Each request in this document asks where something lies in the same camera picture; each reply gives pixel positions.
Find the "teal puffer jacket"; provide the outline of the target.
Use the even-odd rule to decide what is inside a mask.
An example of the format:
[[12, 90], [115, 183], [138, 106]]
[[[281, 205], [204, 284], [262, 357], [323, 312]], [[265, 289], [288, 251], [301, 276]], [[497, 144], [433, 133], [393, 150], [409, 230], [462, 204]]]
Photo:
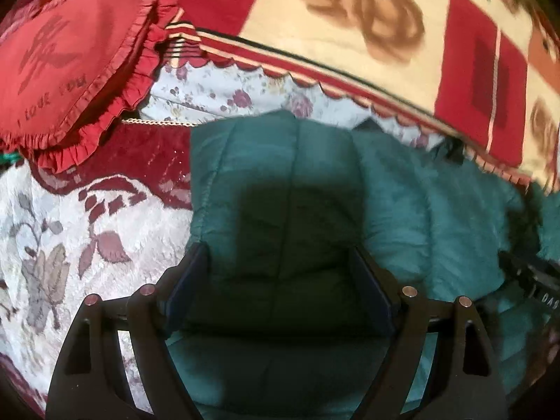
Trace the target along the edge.
[[287, 112], [196, 127], [190, 163], [210, 275], [169, 351], [204, 418], [355, 411], [388, 346], [348, 271], [357, 246], [428, 298], [476, 302], [509, 402], [542, 373], [550, 318], [498, 254], [557, 260], [557, 195]]

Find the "white floral leaf bedspread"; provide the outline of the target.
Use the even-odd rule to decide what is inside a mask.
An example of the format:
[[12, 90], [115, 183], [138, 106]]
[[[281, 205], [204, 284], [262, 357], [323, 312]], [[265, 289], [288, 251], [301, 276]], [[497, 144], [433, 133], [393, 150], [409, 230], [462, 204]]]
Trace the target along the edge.
[[136, 115], [117, 121], [62, 174], [19, 161], [1, 175], [1, 375], [42, 415], [58, 353], [83, 298], [125, 297], [183, 256], [191, 213], [191, 129], [288, 110], [345, 129], [366, 125], [431, 149], [440, 136], [319, 85], [262, 69], [167, 65]]

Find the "red cream rose blanket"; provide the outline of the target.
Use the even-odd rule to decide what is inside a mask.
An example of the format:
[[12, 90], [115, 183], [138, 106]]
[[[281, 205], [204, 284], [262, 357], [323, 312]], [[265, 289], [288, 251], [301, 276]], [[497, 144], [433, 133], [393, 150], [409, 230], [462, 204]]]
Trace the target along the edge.
[[559, 189], [559, 24], [546, 0], [180, 0], [174, 64], [260, 68], [460, 139]]

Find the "red heart ruffled pillow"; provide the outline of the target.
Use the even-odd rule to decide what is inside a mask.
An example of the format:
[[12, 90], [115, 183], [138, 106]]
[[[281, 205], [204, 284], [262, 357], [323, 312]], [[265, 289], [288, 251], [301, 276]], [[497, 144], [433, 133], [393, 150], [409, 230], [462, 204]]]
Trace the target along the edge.
[[147, 96], [179, 0], [51, 0], [1, 38], [1, 150], [62, 172]]

